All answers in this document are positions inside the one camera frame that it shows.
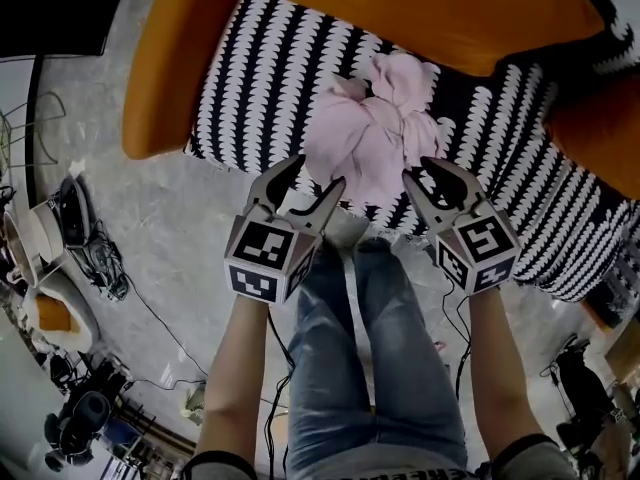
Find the white chair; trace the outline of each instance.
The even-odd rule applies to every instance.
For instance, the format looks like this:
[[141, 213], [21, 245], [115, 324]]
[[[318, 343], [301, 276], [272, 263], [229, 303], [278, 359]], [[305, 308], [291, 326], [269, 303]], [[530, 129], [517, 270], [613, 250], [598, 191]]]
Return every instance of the white chair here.
[[[61, 301], [77, 322], [79, 332], [43, 331], [40, 329], [40, 315], [36, 304], [36, 297], [40, 293]], [[68, 352], [87, 352], [93, 343], [100, 338], [98, 323], [91, 308], [78, 288], [60, 272], [53, 272], [37, 288], [30, 287], [22, 307], [27, 314], [29, 326], [42, 334], [49, 343]]]

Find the armchair armrest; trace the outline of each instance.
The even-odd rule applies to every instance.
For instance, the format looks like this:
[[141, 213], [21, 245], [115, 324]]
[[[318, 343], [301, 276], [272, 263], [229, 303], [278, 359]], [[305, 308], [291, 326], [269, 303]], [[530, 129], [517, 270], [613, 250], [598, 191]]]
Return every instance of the armchair armrest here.
[[640, 198], [640, 75], [624, 74], [598, 91], [558, 105], [547, 127], [571, 160], [623, 196]]
[[189, 138], [207, 67], [238, 0], [155, 0], [124, 105], [122, 147], [143, 159]]

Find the pink towel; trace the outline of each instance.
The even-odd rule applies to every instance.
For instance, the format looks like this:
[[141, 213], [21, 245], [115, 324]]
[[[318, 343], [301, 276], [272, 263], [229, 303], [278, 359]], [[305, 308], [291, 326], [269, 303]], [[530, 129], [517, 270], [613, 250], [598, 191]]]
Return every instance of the pink towel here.
[[361, 80], [334, 75], [318, 96], [305, 142], [307, 170], [323, 187], [344, 176], [345, 199], [389, 206], [404, 191], [402, 171], [421, 156], [442, 157], [438, 125], [427, 114], [434, 73], [406, 53], [374, 56]]

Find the gray floor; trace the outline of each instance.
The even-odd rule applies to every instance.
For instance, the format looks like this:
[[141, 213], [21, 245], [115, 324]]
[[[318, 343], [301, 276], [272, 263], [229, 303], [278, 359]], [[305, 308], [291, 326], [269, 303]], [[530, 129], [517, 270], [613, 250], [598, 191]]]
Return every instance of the gray floor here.
[[[96, 212], [118, 244], [125, 268], [141, 295], [206, 370], [222, 338], [233, 300], [223, 276], [223, 248], [231, 221], [242, 210], [251, 178], [240, 172], [221, 171], [179, 153], [131, 161], [122, 152], [121, 118], [127, 76], [152, 1], [122, 0], [102, 57], [45, 62], [40, 90], [58, 93], [68, 116], [42, 129], [47, 149], [60, 163], [38, 169], [38, 186], [40, 196], [45, 197], [58, 187], [70, 166], [83, 171]], [[45, 114], [47, 109], [39, 111]], [[447, 344], [443, 358], [455, 372], [465, 344], [441, 311], [448, 283], [419, 249], [403, 245], [398, 255], [415, 285], [427, 327], [434, 341]], [[68, 265], [67, 271], [100, 323], [103, 343], [99, 347], [117, 354], [136, 378], [166, 386], [176, 379], [202, 377], [135, 293], [131, 292], [124, 302], [109, 302], [89, 286], [75, 265]], [[555, 425], [563, 419], [565, 408], [553, 385], [538, 373], [567, 334], [578, 331], [594, 336], [590, 362], [610, 379], [599, 354], [604, 338], [598, 332], [594, 334], [593, 324], [579, 306], [561, 303], [554, 308], [548, 296], [514, 285], [506, 286], [503, 294], [527, 370], [534, 412], [545, 431], [555, 436]], [[457, 293], [448, 299], [451, 313], [459, 300]], [[467, 312], [464, 305], [464, 318], [468, 317]], [[274, 308], [275, 322], [284, 339], [291, 336], [293, 316], [292, 304]], [[362, 329], [359, 322], [358, 338], [366, 362], [367, 343]], [[275, 384], [284, 373], [285, 361], [269, 336], [265, 399], [272, 399]], [[187, 391], [189, 387], [185, 385], [175, 391], [161, 391], [137, 383], [128, 395], [144, 404], [160, 423], [195, 440], [198, 428], [180, 414]], [[261, 422], [269, 409], [269, 404], [263, 402]], [[475, 425], [468, 368], [462, 381], [461, 409], [469, 465], [475, 468], [486, 452]], [[256, 463], [264, 471], [267, 456], [262, 425], [259, 435]], [[278, 446], [278, 453], [282, 451], [283, 447]]]

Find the wire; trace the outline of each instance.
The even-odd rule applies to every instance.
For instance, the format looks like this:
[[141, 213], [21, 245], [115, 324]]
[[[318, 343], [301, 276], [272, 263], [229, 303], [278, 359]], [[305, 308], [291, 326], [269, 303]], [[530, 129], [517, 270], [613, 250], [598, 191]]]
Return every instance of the wire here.
[[148, 382], [149, 384], [152, 384], [153, 386], [157, 387], [158, 389], [162, 389], [163, 391], [173, 391], [174, 389], [176, 389], [176, 387], [178, 387], [178, 384], [180, 383], [185, 383], [185, 384], [204, 384], [205, 381], [202, 379], [199, 380], [185, 380], [185, 379], [178, 379], [173, 383], [173, 386], [171, 386], [170, 388], [161, 386], [160, 384], [156, 384], [155, 382], [153, 382], [152, 380], [149, 379], [135, 379], [132, 380], [124, 389], [124, 392], [129, 391], [129, 389], [131, 389], [131, 387], [136, 383], [136, 382]]
[[569, 409], [569, 406], [567, 405], [567, 402], [564, 399], [564, 395], [562, 394], [562, 390], [560, 389], [560, 380], [558, 379], [559, 369], [560, 367], [558, 366], [558, 363], [553, 361], [551, 364], [549, 364], [549, 366], [547, 366], [546, 368], [543, 368], [540, 371], [539, 375], [543, 379], [546, 379], [547, 377], [551, 377], [551, 382], [558, 390], [558, 393], [560, 393], [560, 399], [562, 400], [562, 405], [564, 405], [564, 408], [567, 410], [567, 414], [569, 415], [569, 417], [571, 417], [571, 410]]
[[84, 246], [67, 250], [93, 286], [100, 291], [106, 289], [108, 297], [112, 300], [125, 299], [129, 293], [129, 285], [125, 279], [122, 256], [104, 230], [102, 220], [93, 224]]
[[447, 311], [444, 308], [444, 301], [445, 299], [451, 295], [453, 293], [453, 290], [455, 289], [455, 285], [453, 284], [453, 281], [451, 281], [451, 279], [447, 278], [449, 280], [449, 282], [451, 283], [451, 290], [449, 290], [447, 293], [445, 293], [442, 296], [442, 313], [444, 314], [445, 318], [449, 321], [449, 323], [451, 324], [451, 326], [456, 330], [456, 332], [460, 335], [460, 337], [467, 343], [469, 343], [469, 339], [462, 334], [462, 332], [460, 331], [460, 329], [458, 329], [458, 327], [456, 326], [456, 324], [453, 323], [453, 320], [451, 320], [451, 318], [449, 317], [449, 315], [447, 314]]
[[182, 345], [182, 343], [180, 343], [180, 341], [178, 340], [178, 338], [176, 338], [176, 335], [173, 334], [173, 332], [171, 331], [171, 329], [169, 328], [169, 326], [164, 322], [164, 320], [162, 318], [160, 318], [158, 316], [158, 314], [151, 309], [151, 306], [149, 306], [149, 304], [146, 303], [146, 301], [142, 298], [142, 296], [140, 295], [140, 292], [138, 292], [138, 289], [136, 288], [135, 283], [133, 282], [133, 279], [131, 279], [131, 276], [129, 274], [127, 274], [126, 272], [124, 272], [124, 276], [129, 280], [129, 283], [131, 284], [131, 288], [133, 288], [133, 291], [135, 292], [135, 294], [138, 296], [138, 298], [140, 299], [140, 301], [147, 307], [147, 309], [151, 312], [151, 314], [156, 318], [156, 320], [158, 320], [158, 322], [160, 322], [164, 328], [167, 330], [167, 332], [171, 335], [171, 337], [173, 338], [173, 340], [178, 344], [178, 346], [182, 349], [182, 351], [187, 355], [187, 357], [189, 359], [191, 359], [193, 361], [193, 364], [195, 364], [198, 367], [198, 370], [200, 370], [202, 372], [203, 375], [207, 375], [207, 372], [205, 372], [202, 367], [198, 364], [198, 361], [196, 361], [193, 356], [191, 354], [189, 354], [189, 352], [187, 352], [187, 349], [184, 348], [184, 346]]
[[282, 405], [282, 404], [276, 403], [275, 400], [269, 400], [267, 398], [262, 398], [262, 397], [260, 397], [260, 400], [262, 400], [263, 402], [266, 402], [266, 403], [268, 403], [270, 405], [276, 404], [276, 407], [278, 407], [279, 409], [289, 410], [289, 408], [286, 405]]
[[[270, 309], [267, 309], [267, 319], [269, 321], [269, 326], [271, 327], [271, 331], [273, 332], [273, 335], [276, 337], [276, 340], [278, 341], [278, 345], [280, 345], [280, 349], [282, 350], [282, 353], [284, 354], [284, 357], [287, 360], [287, 363], [289, 364], [289, 368], [290, 368], [289, 373], [285, 377], [280, 379], [278, 381], [278, 384], [276, 384], [276, 394], [273, 399], [273, 404], [271, 405], [271, 412], [269, 413], [269, 416], [267, 417], [267, 421], [264, 424], [264, 438], [265, 438], [265, 441], [267, 442], [267, 453], [269, 454], [269, 480], [273, 480], [274, 478], [273, 461], [275, 459], [275, 443], [273, 441], [273, 435], [271, 433], [271, 423], [273, 423], [273, 418], [275, 417], [276, 408], [283, 407], [278, 404], [278, 402], [280, 401], [280, 395], [282, 395], [282, 392], [291, 381], [291, 376], [293, 375], [293, 370], [296, 367], [296, 363], [291, 357], [291, 354], [289, 354], [287, 347], [284, 346], [284, 343], [280, 339], [280, 335], [278, 334], [278, 331], [276, 330], [276, 326], [273, 323], [273, 319], [271, 318]], [[282, 458], [282, 469], [284, 471], [285, 478], [287, 476], [286, 460], [287, 460], [288, 453], [289, 453], [289, 447], [287, 446], [284, 450], [284, 456]]]
[[449, 282], [451, 283], [451, 290], [445, 293], [442, 297], [442, 313], [444, 314], [445, 318], [449, 321], [451, 326], [456, 330], [456, 332], [467, 344], [467, 348], [462, 353], [462, 357], [460, 357], [460, 362], [458, 363], [458, 371], [456, 373], [456, 381], [455, 381], [456, 399], [460, 400], [460, 379], [462, 378], [462, 371], [464, 370], [464, 364], [466, 363], [468, 357], [471, 355], [471, 331], [469, 330], [469, 326], [467, 325], [467, 322], [464, 321], [464, 318], [462, 318], [462, 315], [460, 314], [460, 307], [469, 298], [469, 296], [468, 295], [465, 296], [465, 298], [462, 299], [456, 306], [456, 313], [458, 314], [458, 318], [462, 322], [464, 329], [467, 331], [467, 335], [465, 336], [464, 334], [462, 334], [462, 331], [460, 331], [460, 329], [453, 323], [453, 321], [447, 314], [447, 310], [445, 309], [445, 305], [444, 305], [445, 299], [449, 295], [451, 295], [453, 293], [453, 290], [455, 289], [455, 285], [453, 284], [451, 279], [449, 279]]

